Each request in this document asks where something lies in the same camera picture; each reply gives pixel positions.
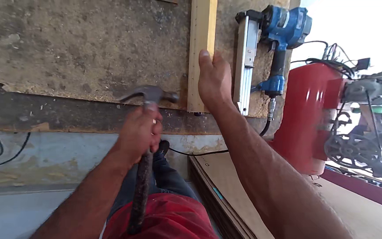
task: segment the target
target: claw hammer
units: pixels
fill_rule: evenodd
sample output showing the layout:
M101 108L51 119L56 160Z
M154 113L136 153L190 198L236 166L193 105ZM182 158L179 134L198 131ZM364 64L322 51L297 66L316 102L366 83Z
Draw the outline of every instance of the claw hammer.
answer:
M144 97L144 109L150 104L158 104L160 100L168 100L172 103L178 102L178 94L174 92L165 92L160 87L154 85L138 86L128 94L122 96L119 101L124 102L135 96ZM135 182L135 193L132 201L132 210L129 218L128 234L135 235L141 231L144 221L145 208L149 193L149 180L152 173L153 152L147 149L146 153L141 156L138 164L137 177Z

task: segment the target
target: workbench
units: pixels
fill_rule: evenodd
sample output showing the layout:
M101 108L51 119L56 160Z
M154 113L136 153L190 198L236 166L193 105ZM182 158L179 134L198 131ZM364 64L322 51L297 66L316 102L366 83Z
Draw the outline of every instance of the workbench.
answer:
M289 0L219 1L215 50L235 69L234 16ZM162 103L163 133L220 134L210 114L184 111L187 102L191 1L0 1L0 130L116 133L135 106L116 99L137 85L180 95ZM253 82L269 75L272 53L259 44ZM284 98L278 97L278 129ZM139 101L129 104L138 105ZM266 98L252 94L247 121L266 122Z

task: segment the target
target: red cylinder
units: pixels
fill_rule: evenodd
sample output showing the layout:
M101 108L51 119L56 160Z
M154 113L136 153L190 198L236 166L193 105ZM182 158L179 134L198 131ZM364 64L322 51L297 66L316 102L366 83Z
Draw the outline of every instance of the red cylinder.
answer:
M323 115L337 107L343 85L341 75L321 63L289 72L284 116L270 145L302 174L323 173L323 144L329 135Z

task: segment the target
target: right hand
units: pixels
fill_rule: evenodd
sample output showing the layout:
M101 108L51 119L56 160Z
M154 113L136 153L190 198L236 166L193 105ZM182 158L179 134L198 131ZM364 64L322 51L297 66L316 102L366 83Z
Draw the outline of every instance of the right hand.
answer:
M148 148L151 152L157 151L162 133L161 121L162 115L156 104L148 108L140 106L128 114L114 145L128 161L128 166L138 163Z
M231 66L225 61L220 52L215 52L213 61L207 50L199 54L200 79L198 92L207 109L214 111L225 106L233 106L231 97Z

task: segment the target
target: shoe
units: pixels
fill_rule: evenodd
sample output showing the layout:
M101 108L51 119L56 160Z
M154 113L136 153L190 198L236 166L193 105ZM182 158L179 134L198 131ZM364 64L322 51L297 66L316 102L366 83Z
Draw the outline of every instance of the shoe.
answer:
M162 140L159 143L159 150L157 150L157 153L161 153L164 157L167 151L169 150L169 147L170 147L169 141Z

